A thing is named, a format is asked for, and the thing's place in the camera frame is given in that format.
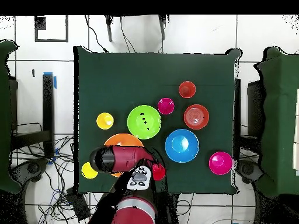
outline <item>orange bowl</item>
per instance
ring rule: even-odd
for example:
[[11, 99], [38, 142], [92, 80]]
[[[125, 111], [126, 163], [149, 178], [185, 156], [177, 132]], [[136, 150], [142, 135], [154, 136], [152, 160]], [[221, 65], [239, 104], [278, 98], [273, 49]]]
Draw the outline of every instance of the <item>orange bowl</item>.
[[[116, 134], [111, 136], [105, 143], [105, 145], [120, 145], [120, 146], [141, 146], [143, 147], [142, 142], [131, 134]], [[112, 176], [119, 177], [121, 173], [112, 173]]]

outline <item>green table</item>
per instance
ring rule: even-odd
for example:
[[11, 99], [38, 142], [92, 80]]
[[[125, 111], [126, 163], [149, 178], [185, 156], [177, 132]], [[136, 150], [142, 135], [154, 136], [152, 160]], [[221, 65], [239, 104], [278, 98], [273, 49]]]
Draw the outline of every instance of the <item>green table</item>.
[[[77, 47], [79, 61], [79, 188], [83, 192], [108, 192], [117, 178], [99, 173], [94, 179], [81, 174], [82, 165], [93, 149], [103, 145], [112, 135], [129, 133], [127, 117], [142, 104], [157, 107], [158, 101], [169, 97], [175, 102], [170, 115], [161, 115], [162, 127], [151, 139], [141, 140], [145, 147], [156, 148], [162, 155], [170, 193], [235, 194], [231, 173], [213, 174], [208, 167], [216, 151], [232, 155], [233, 110], [236, 60], [240, 50], [225, 55], [210, 54], [119, 54], [92, 53]], [[179, 95], [183, 81], [196, 85], [191, 99]], [[192, 104], [204, 105], [210, 114], [206, 127], [189, 129], [183, 113]], [[97, 116], [110, 113], [114, 124], [108, 130], [96, 125]], [[166, 137], [174, 130], [191, 130], [199, 139], [200, 150], [188, 163], [175, 163], [165, 152]], [[161, 190], [165, 180], [157, 183]]]

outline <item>chair wheel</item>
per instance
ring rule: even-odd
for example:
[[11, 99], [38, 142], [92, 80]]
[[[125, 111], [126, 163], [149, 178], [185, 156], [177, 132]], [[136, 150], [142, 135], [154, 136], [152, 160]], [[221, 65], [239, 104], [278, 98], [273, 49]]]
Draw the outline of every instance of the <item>chair wheel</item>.
[[38, 176], [36, 176], [36, 177], [34, 177], [34, 178], [32, 178], [31, 179], [31, 182], [38, 182], [39, 180], [41, 179], [41, 174], [40, 175], [38, 175]]

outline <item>magenta bowl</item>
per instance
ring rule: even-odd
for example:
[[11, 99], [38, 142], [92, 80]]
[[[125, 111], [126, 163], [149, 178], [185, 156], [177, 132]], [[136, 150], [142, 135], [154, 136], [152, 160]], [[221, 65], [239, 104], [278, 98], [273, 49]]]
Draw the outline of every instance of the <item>magenta bowl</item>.
[[210, 157], [208, 166], [213, 173], [223, 175], [231, 170], [232, 158], [228, 153], [219, 151]]
[[158, 110], [164, 115], [172, 113], [174, 109], [175, 104], [170, 98], [163, 98], [158, 102]]

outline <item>yellow bowl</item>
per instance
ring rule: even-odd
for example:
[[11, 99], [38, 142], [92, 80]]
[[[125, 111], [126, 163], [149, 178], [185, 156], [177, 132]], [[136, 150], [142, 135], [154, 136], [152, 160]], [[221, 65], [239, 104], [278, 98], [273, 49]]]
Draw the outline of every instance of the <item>yellow bowl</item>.
[[87, 179], [94, 179], [98, 175], [98, 172], [91, 167], [89, 162], [84, 163], [81, 173]]
[[101, 113], [96, 118], [96, 124], [103, 130], [108, 130], [114, 123], [114, 119], [109, 113]]

